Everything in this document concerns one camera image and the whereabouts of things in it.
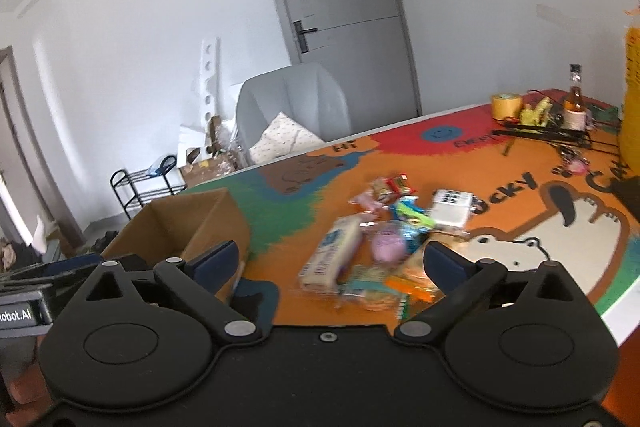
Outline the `person's left hand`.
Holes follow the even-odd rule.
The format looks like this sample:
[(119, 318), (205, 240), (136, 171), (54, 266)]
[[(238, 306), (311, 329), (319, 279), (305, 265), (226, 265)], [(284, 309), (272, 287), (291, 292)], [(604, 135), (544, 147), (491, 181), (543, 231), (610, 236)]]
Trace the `person's left hand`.
[(9, 384), (9, 392), (16, 401), (16, 406), (11, 413), (6, 414), (7, 417), (40, 416), (51, 405), (51, 397), (37, 363), (29, 365), (20, 377)]

